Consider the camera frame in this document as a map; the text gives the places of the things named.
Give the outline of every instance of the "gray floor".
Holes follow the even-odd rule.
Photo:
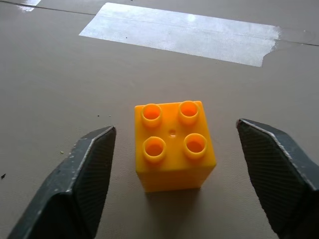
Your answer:
[[[38,6],[58,10],[30,12],[0,2],[0,238],[74,142],[110,124],[118,135],[98,239],[277,238],[249,181],[235,123],[278,127],[319,163],[319,2],[113,1],[315,36],[312,45],[270,53],[261,68],[79,36],[105,2],[42,0]],[[134,106],[184,100],[204,103],[217,167],[197,194],[147,197],[135,173]]]

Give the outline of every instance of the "white tape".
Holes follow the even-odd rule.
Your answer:
[[[18,6],[22,11],[33,11],[34,7],[31,6],[37,6],[41,0],[25,0],[23,4],[29,5],[28,6]]]
[[[279,34],[276,26],[109,2],[80,33],[258,67]]]

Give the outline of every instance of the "textured grip pad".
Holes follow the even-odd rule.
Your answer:
[[[109,187],[116,130],[80,138],[45,179],[8,239],[92,239]]]
[[[240,119],[237,129],[273,231],[280,238],[318,238],[319,167],[278,129],[247,119]]]

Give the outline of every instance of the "yellow toy block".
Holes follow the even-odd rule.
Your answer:
[[[216,166],[200,101],[135,106],[135,146],[146,192],[200,188]]]

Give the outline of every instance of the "small hole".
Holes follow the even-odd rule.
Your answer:
[[[168,133],[169,133],[169,136],[171,138],[175,138],[176,137],[176,131],[174,129],[171,129]]]
[[[181,104],[180,110],[183,115],[191,117],[197,114],[197,105],[192,101],[187,101]]]
[[[148,120],[155,120],[160,116],[160,107],[157,105],[146,105],[143,109],[143,115]]]

